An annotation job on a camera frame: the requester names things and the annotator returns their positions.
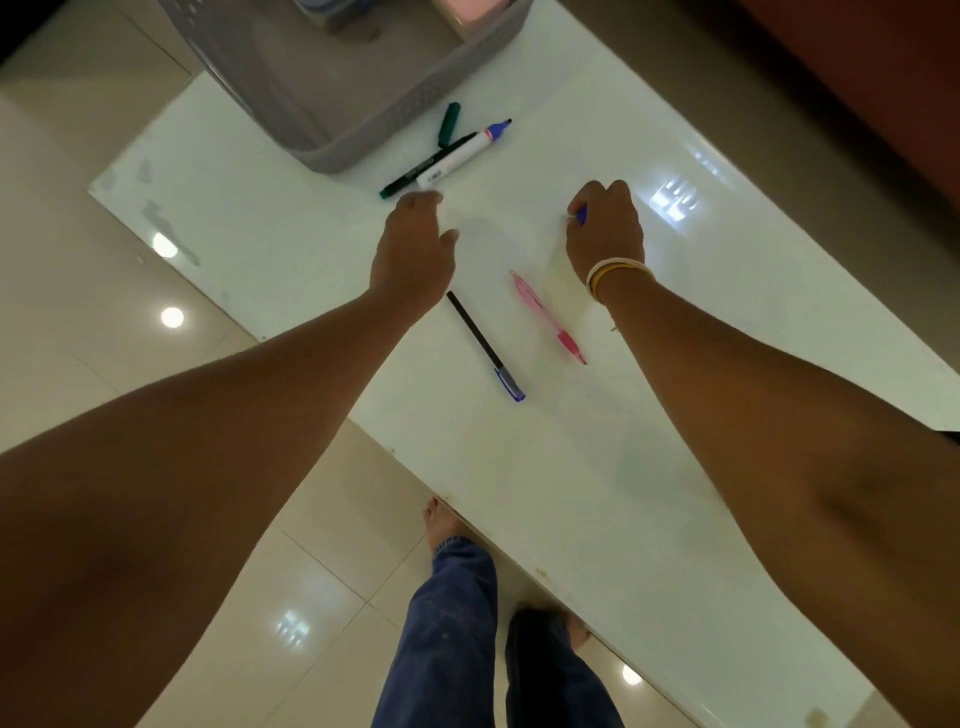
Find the pink pen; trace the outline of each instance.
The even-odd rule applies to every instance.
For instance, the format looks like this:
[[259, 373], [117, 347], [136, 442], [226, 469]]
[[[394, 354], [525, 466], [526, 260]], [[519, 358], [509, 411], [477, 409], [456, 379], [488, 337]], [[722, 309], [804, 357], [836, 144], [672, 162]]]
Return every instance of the pink pen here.
[[524, 303], [527, 304], [527, 307], [540, 316], [540, 320], [547, 324], [550, 329], [557, 334], [557, 338], [560, 339], [560, 343], [564, 345], [568, 352], [573, 354], [577, 361], [579, 361], [581, 364], [586, 364], [587, 360], [584, 359], [584, 356], [580, 353], [580, 347], [577, 346], [577, 342], [575, 342], [573, 337], [564, 331], [560, 324], [557, 323], [557, 320], [550, 315], [550, 312], [546, 310], [546, 307], [540, 302], [540, 299], [537, 298], [537, 294], [533, 292], [533, 289], [529, 285], [527, 285], [527, 281], [522, 279], [516, 271], [511, 271], [510, 275], [514, 279], [516, 292], [520, 294], [520, 298]]

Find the gray plastic basket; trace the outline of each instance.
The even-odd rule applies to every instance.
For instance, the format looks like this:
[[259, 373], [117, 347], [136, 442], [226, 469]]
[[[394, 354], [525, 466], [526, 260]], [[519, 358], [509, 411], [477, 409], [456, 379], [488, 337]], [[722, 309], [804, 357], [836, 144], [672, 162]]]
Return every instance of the gray plastic basket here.
[[430, 0], [378, 0], [338, 33], [294, 0], [159, 0], [187, 43], [274, 141], [315, 172], [347, 169], [513, 39], [514, 0], [461, 40]]

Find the white table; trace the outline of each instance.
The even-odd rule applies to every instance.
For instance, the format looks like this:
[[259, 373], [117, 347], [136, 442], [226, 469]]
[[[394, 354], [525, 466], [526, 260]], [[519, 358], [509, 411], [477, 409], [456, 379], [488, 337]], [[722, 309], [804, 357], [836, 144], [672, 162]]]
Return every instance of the white table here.
[[[802, 726], [814, 707], [845, 725], [869, 684], [763, 572], [574, 278], [565, 206], [590, 178], [626, 179], [666, 285], [930, 426], [958, 428], [960, 378], [554, 0], [456, 99], [461, 130], [516, 121], [443, 184], [442, 222], [463, 233], [453, 288], [529, 399], [443, 303], [352, 418], [703, 725]], [[432, 153], [443, 107], [327, 178], [202, 76], [92, 192], [145, 242], [179, 245], [171, 264], [267, 338], [364, 290], [376, 192]], [[671, 217], [658, 190], [676, 179], [698, 205]], [[523, 308], [512, 268], [588, 367]]]

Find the white marker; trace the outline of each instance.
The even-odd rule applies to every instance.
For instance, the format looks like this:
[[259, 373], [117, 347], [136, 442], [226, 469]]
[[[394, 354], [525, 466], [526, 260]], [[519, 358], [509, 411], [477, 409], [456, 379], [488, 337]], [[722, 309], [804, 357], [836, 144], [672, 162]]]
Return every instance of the white marker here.
[[494, 124], [488, 127], [483, 133], [479, 133], [456, 152], [438, 161], [430, 167], [430, 169], [417, 177], [417, 184], [420, 186], [420, 189], [431, 189], [434, 184], [444, 177], [449, 176], [478, 154], [489, 149], [490, 146], [503, 135], [507, 127], [513, 123], [513, 119], [507, 119], [502, 124]]

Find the pant leg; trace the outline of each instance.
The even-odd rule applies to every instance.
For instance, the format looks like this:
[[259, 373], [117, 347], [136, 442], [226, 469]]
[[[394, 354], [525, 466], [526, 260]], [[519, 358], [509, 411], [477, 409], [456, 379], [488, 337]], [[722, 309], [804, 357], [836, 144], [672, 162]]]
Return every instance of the pant leg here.
[[495, 638], [493, 559], [454, 536], [410, 601], [372, 728], [493, 728]]
[[623, 728], [603, 683], [570, 647], [561, 619], [524, 609], [507, 638], [510, 728]]

